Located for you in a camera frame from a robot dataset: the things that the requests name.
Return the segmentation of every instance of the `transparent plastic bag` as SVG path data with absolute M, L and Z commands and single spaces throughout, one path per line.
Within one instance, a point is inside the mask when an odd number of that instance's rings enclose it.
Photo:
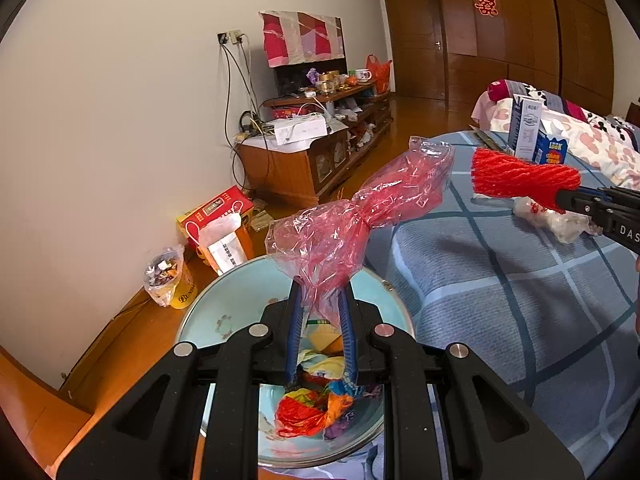
M 560 214 L 542 207 L 529 197 L 513 200 L 513 214 L 529 221 L 534 227 L 549 229 L 561 244 L 571 244 L 584 232 L 601 235 L 602 229 L 586 215 L 567 211 Z
M 359 272 L 369 231 L 419 218 L 440 205 L 454 147 L 411 137 L 409 150 L 373 174 L 351 200 L 338 200 L 271 224 L 267 254 L 303 288 L 303 305 L 340 326 L 332 298 Z
M 191 273 L 184 263 L 184 247 L 165 249 L 146 266 L 145 290 L 161 306 L 187 308 L 198 295 Z

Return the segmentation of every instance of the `white cardboard box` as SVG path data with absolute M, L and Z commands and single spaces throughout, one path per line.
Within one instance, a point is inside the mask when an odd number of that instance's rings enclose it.
M 517 158 L 531 162 L 536 149 L 542 118 L 542 102 L 521 95 L 513 96 L 508 146 Z
M 279 146 L 327 135 L 324 116 L 315 114 L 271 121 Z

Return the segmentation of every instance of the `door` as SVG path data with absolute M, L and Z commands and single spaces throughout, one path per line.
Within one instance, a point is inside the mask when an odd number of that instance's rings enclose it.
M 396 94 L 445 99 L 440 0 L 386 0 Z

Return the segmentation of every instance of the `red box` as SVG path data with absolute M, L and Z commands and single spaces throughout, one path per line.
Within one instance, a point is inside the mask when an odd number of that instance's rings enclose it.
M 238 189 L 232 186 L 224 193 L 198 206 L 196 209 L 178 216 L 178 227 L 189 241 L 189 245 L 198 249 L 197 240 L 200 238 L 200 229 L 212 220 L 231 213 L 240 213 L 242 225 L 248 228 L 254 212 L 254 204 Z

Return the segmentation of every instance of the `cardboard box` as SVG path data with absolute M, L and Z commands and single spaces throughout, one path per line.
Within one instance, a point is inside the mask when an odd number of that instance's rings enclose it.
M 511 124 L 507 140 L 511 155 L 531 162 L 538 141 L 543 104 L 521 95 L 513 96 Z
M 240 213 L 240 216 L 242 217 L 242 228 L 245 230 L 249 228 L 251 218 L 254 214 L 254 204 L 238 189 L 237 186 L 230 187 L 224 193 L 221 193 L 208 202 L 199 205 L 196 209 L 178 216 L 178 228 L 184 237 L 187 238 L 191 248 L 197 251 L 200 229 L 212 220 L 231 213 Z M 243 247 L 245 245 L 244 238 L 244 236 L 241 238 Z M 247 249 L 248 248 L 246 247 L 244 248 L 247 256 L 249 256 L 250 253 L 253 254 L 253 248 L 250 248 L 250 250 Z M 199 251 L 198 254 L 204 259 L 204 256 Z
M 548 136 L 543 128 L 538 132 L 538 142 L 533 153 L 535 164 L 564 164 L 569 146 L 564 139 Z

